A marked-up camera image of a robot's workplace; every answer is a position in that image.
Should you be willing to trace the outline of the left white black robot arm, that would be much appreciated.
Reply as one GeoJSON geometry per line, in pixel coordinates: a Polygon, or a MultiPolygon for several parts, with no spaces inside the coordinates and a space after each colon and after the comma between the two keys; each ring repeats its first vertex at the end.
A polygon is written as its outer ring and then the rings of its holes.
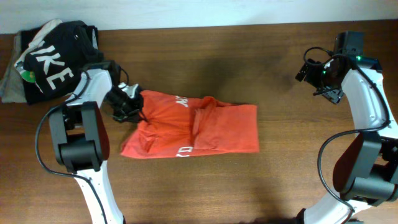
{"type": "Polygon", "coordinates": [[[122,72],[113,60],[84,65],[72,96],[49,114],[55,159],[77,181],[93,223],[125,223],[108,177],[110,144],[100,112],[107,104],[116,122],[141,120],[141,88],[121,82],[122,72]]]}

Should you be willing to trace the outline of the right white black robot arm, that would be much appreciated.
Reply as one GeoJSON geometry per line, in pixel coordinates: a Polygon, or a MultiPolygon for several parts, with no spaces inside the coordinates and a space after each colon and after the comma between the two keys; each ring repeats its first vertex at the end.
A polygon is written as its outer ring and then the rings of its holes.
{"type": "Polygon", "coordinates": [[[383,87],[378,59],[365,57],[364,34],[346,31],[338,34],[329,58],[320,62],[303,57],[304,65],[296,80],[315,87],[315,95],[338,104],[346,97],[354,129],[329,137],[317,157],[318,176],[326,195],[302,209],[293,223],[356,223],[353,215],[384,202],[397,200],[397,121],[383,87]],[[333,140],[356,137],[337,160],[333,185],[322,172],[322,156],[333,140]]]}

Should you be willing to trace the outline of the red orange t-shirt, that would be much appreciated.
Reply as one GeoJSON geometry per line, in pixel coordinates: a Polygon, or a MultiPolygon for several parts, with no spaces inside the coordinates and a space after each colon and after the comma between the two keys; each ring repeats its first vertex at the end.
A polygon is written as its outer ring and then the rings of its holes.
{"type": "Polygon", "coordinates": [[[144,119],[123,142],[134,159],[257,153],[257,106],[144,90],[144,119]]]}

